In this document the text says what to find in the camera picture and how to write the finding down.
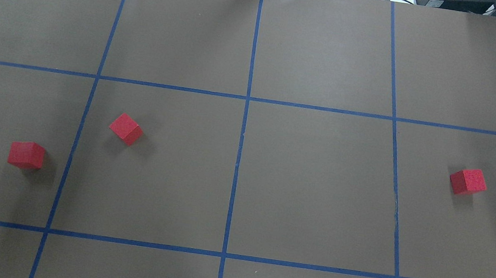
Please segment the red cube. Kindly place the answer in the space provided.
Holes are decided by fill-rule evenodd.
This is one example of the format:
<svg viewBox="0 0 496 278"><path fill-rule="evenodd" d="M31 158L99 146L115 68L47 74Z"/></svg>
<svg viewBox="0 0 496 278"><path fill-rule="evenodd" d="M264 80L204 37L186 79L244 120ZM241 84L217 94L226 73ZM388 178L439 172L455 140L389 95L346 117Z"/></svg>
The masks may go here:
<svg viewBox="0 0 496 278"><path fill-rule="evenodd" d="M142 137L143 129L127 113L122 113L110 125L110 130L128 146L133 145Z"/></svg>
<svg viewBox="0 0 496 278"><path fill-rule="evenodd" d="M461 169L452 173L449 178L454 195L473 195L487 190L484 173L481 169Z"/></svg>
<svg viewBox="0 0 496 278"><path fill-rule="evenodd" d="M45 154L45 148L35 142L15 141L10 146L7 163L20 169L40 169Z"/></svg>

